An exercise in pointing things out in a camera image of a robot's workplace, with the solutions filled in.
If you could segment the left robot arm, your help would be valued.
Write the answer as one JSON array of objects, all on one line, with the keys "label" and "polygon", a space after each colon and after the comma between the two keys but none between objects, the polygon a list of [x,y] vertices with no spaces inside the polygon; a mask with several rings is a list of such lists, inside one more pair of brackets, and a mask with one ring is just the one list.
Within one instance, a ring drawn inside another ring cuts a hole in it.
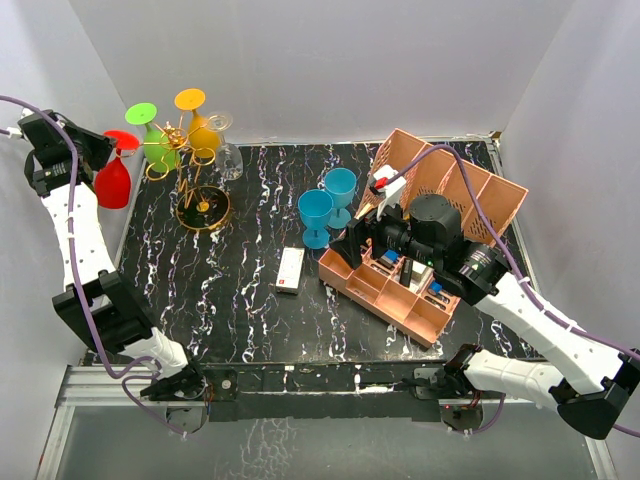
[{"label": "left robot arm", "polygon": [[32,149],[24,174],[51,217],[64,266],[54,310],[92,351],[140,360],[151,371],[141,394],[195,400],[206,374],[185,347],[155,325],[146,299],[116,269],[98,219],[94,172],[106,166],[115,139],[59,117],[25,110],[18,122]]}]

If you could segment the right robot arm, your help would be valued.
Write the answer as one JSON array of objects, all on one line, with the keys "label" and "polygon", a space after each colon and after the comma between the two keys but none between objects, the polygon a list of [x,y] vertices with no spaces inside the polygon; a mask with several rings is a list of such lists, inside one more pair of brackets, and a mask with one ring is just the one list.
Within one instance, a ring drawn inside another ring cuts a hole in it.
[{"label": "right robot arm", "polygon": [[639,385],[638,350],[588,338],[530,289],[509,253],[466,238],[460,212],[441,195],[420,195],[407,210],[371,209],[329,246],[351,268],[361,265],[365,246],[374,258],[393,251],[431,266],[445,292],[499,320],[544,358],[520,361],[464,345],[443,368],[457,396],[494,391],[526,399],[603,440]]}]

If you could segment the blue wine glass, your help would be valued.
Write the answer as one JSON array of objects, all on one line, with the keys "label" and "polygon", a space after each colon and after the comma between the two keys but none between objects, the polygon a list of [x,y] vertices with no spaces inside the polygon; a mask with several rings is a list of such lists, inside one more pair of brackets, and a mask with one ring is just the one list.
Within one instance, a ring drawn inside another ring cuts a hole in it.
[{"label": "blue wine glass", "polygon": [[307,248],[317,250],[328,246],[329,232],[326,227],[333,209],[333,199],[324,190],[312,189],[300,196],[298,211],[305,226],[302,241]]},{"label": "blue wine glass", "polygon": [[325,191],[331,196],[334,203],[334,210],[328,223],[330,228],[343,229],[351,220],[351,214],[347,207],[353,200],[356,186],[355,173],[346,168],[332,169],[325,176]]}]

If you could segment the red wine glass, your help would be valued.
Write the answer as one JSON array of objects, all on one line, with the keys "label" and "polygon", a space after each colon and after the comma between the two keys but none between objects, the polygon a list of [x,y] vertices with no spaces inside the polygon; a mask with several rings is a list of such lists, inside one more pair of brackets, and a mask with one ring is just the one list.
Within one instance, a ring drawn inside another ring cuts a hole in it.
[{"label": "red wine glass", "polygon": [[104,135],[116,141],[115,157],[97,173],[94,190],[100,207],[117,210],[129,203],[131,177],[122,162],[136,153],[141,142],[136,136],[122,130],[107,130]]}]

